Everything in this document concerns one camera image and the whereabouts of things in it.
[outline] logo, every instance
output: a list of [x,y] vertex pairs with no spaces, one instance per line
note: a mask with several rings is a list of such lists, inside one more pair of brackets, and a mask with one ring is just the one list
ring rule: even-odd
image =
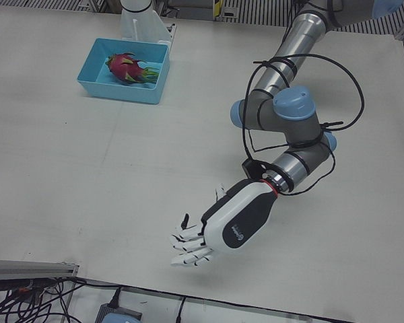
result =
[[242,241],[244,239],[244,235],[242,234],[237,224],[234,224],[232,226],[232,231],[234,232],[236,239],[238,239],[238,241]]

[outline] blue tray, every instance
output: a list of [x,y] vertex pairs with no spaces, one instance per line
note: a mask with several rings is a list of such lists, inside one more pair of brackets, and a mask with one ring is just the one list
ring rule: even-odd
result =
[[[117,79],[105,62],[109,56],[124,52],[131,52],[136,59],[145,61],[139,62],[140,67],[158,69],[157,82],[128,84]],[[165,44],[97,38],[77,80],[92,96],[157,104],[162,97],[168,72],[169,54]]]

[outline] dragon fruit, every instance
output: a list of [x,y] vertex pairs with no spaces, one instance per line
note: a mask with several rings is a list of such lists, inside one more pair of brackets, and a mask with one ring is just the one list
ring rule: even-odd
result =
[[138,65],[140,60],[134,59],[134,54],[125,52],[124,54],[113,54],[108,57],[105,63],[109,71],[115,75],[116,78],[127,83],[155,83],[159,73],[151,67],[141,68]]

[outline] robotic arm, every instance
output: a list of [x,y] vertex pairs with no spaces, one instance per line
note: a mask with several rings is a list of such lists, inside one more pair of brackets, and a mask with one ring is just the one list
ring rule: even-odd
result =
[[322,128],[310,92],[288,87],[314,44],[335,28],[394,12],[402,0],[309,0],[295,18],[275,54],[280,58],[267,68],[247,100],[236,102],[232,122],[246,129],[285,135],[289,149],[273,163],[247,159],[248,177],[227,192],[217,191],[217,202],[198,225],[188,227],[189,216],[171,236],[174,248],[184,253],[173,266],[198,266],[221,252],[241,249],[266,224],[279,193],[292,192],[336,148],[334,136]]

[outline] white table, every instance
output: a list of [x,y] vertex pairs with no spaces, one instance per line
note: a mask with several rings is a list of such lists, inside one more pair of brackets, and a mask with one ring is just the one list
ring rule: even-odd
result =
[[[361,121],[337,135],[335,173],[307,194],[279,199],[242,254],[172,268],[168,235],[182,215],[198,220],[219,182],[244,177],[229,107],[244,95],[252,61],[270,57],[283,33],[176,23],[164,94],[152,106],[91,98],[76,82],[94,39],[120,38],[118,15],[0,7],[0,259],[76,262],[91,279],[404,322],[401,43],[332,33],[317,44],[313,52],[349,67],[366,95]],[[326,63],[307,61],[295,83],[313,92],[321,120],[358,111],[351,81]],[[259,146],[283,142],[255,136]]]

